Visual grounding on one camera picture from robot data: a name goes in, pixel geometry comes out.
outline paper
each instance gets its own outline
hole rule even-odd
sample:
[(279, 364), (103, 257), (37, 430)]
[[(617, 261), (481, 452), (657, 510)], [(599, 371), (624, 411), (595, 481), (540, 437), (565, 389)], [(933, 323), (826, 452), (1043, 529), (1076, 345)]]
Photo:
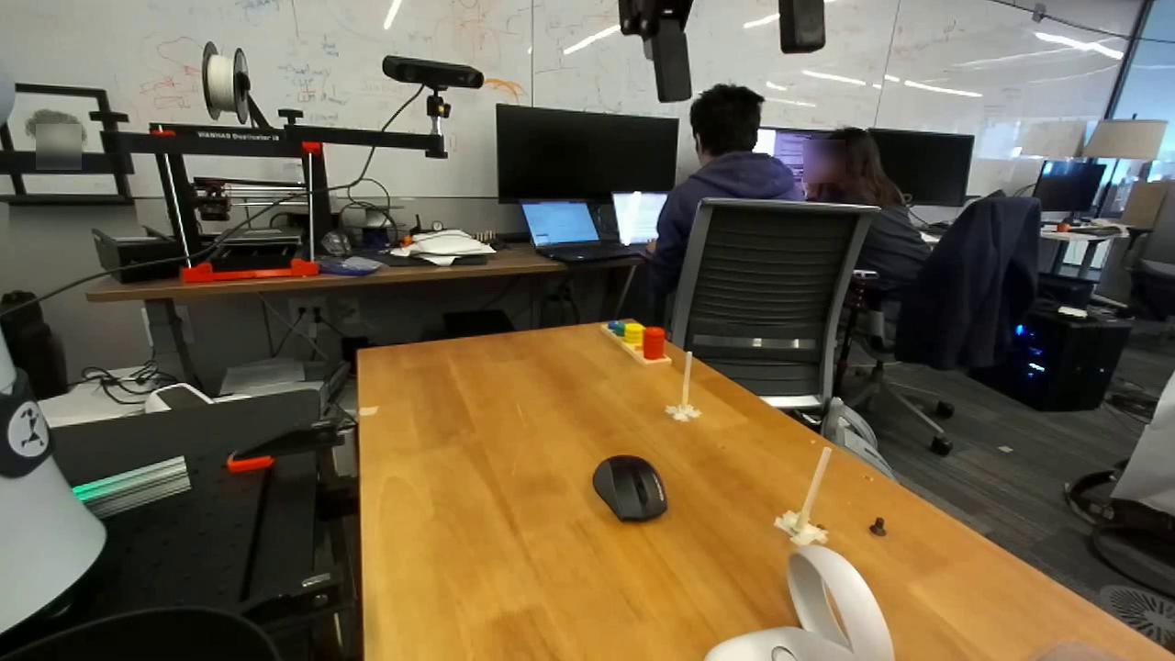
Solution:
[(492, 246), (477, 242), (466, 231), (433, 231), (433, 235), (415, 235), (415, 253), (419, 257), (470, 257), (470, 253), (492, 253)]

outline person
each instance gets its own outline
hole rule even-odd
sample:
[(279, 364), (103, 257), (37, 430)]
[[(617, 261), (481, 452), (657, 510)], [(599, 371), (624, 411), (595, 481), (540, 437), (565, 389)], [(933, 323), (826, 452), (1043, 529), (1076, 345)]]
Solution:
[(878, 272), (874, 294), (900, 294), (922, 272), (929, 246), (911, 224), (907, 195), (885, 176), (881, 151), (863, 129), (837, 129), (819, 143), (808, 202), (881, 206), (859, 250), (859, 268)]
[(793, 198), (793, 173), (753, 154), (764, 95), (742, 84), (716, 84), (690, 106), (694, 151), (701, 169), (683, 180), (661, 206), (654, 242), (654, 319), (683, 272), (694, 209), (701, 198)]
[(84, 125), (73, 114), (62, 110), (37, 110), (29, 118), (29, 136), (40, 151), (84, 151)]

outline glass wall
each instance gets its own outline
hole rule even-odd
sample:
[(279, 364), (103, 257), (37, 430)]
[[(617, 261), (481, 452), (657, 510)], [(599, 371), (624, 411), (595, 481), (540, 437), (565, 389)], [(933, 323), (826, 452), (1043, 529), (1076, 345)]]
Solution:
[(1149, 180), (1175, 180), (1175, 0), (1153, 0), (1113, 118), (1164, 118), (1168, 136)]
[[(1153, 26), (1171, 29), (1175, 0), (1160, 4)], [(488, 88), (448, 92), (444, 162), (378, 151), (371, 176), (393, 195), (492, 195), (496, 103), (661, 118), (687, 118), (690, 106), (657, 103), (654, 66), (635, 37), (621, 37), (613, 0), (121, 0), (62, 22), (77, 7), (81, 0), (7, 0), (0, 77), (106, 88), (132, 118), (129, 129), (206, 121), (206, 40), (250, 51), (253, 95), (268, 114), (297, 106), (305, 121), (353, 129), (382, 125), (415, 92), (382, 77), (382, 55), (481, 66)], [(1043, 158), (1080, 151), (1105, 114), (1138, 7), (1142, 0), (1050, 0), (1039, 18), (991, 0), (826, 0), (826, 48), (782, 55), (778, 0), (698, 0), (687, 37), (694, 92), (749, 84), (767, 99), (767, 125), (977, 136), (969, 195), (988, 195), (1028, 187)], [(1142, 84), (1146, 103), (1168, 95), (1168, 114), (1171, 70), (1160, 66), (1171, 59), (1171, 48), (1149, 48), (1131, 84)], [(1124, 114), (1153, 114), (1142, 95)], [(393, 132), (422, 129), (422, 103), (393, 121)], [(679, 173), (690, 173), (687, 125), (679, 154)], [(367, 151), (327, 158), (345, 180), (364, 169)], [(158, 195), (151, 162), (136, 173), (136, 191)]]

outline black monitor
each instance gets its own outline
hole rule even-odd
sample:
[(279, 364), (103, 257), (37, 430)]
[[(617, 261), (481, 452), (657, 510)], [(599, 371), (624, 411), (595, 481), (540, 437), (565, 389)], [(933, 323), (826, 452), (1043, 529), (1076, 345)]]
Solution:
[(911, 206), (962, 206), (973, 136), (870, 129), (889, 180)]
[(819, 143), (830, 132), (823, 129), (760, 129), (756, 151), (767, 151), (775, 162), (782, 162), (793, 173), (793, 195), (808, 198), (808, 180), (819, 169)]
[(1102, 162), (1043, 162), (1032, 198), (1039, 198), (1043, 209), (1087, 213), (1094, 209), (1102, 176)]
[(496, 106), (499, 198), (672, 191), (676, 118)]

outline wall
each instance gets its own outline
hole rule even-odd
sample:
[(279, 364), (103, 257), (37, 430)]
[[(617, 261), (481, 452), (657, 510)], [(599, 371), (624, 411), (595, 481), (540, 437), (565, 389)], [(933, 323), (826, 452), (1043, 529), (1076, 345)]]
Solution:
[[(1032, 184), (1043, 154), (1072, 154), (1102, 118), (1124, 40), (1065, 22), (1131, 33), (1138, 15), (1138, 0), (1050, 0), (1046, 11), (1065, 22), (1032, 22), (1028, 11), (995, 0), (830, 0), (830, 44), (815, 55), (782, 55), (771, 7), (775, 0), (694, 4), (687, 29), (694, 92), (742, 81), (767, 95), (767, 125), (973, 132), (977, 195)], [(481, 66), (488, 88), (448, 92), (448, 162), (378, 151), (371, 165), (408, 220), (422, 209), (426, 220), (518, 228), (514, 213), (492, 202), (496, 103), (687, 118), (687, 103), (654, 99), (654, 70), (639, 40), (617, 37), (613, 0), (118, 0), (99, 11), (81, 0), (7, 0), (0, 77), (106, 88), (114, 106), (132, 114), (132, 129), (206, 121), (198, 99), (206, 40), (250, 51), (257, 103), (272, 118), (279, 106), (301, 106), (305, 121), (353, 129), (382, 125), (411, 95), (378, 70), (389, 51)], [(393, 129), (422, 132), (422, 103)], [(353, 180), (364, 154), (330, 151), (334, 184)], [(690, 169), (683, 129), (679, 173)], [(195, 173), (294, 176), (275, 162), (195, 162)], [(158, 198), (151, 162), (140, 162), (132, 187), (140, 198)], [(4, 209), (0, 290), (48, 290), (88, 272), (95, 264), (88, 228), (132, 228), (143, 217), (158, 220), (158, 206), (121, 217)], [(147, 353), (132, 305), (84, 305), (70, 294), (48, 308), (73, 367)]]

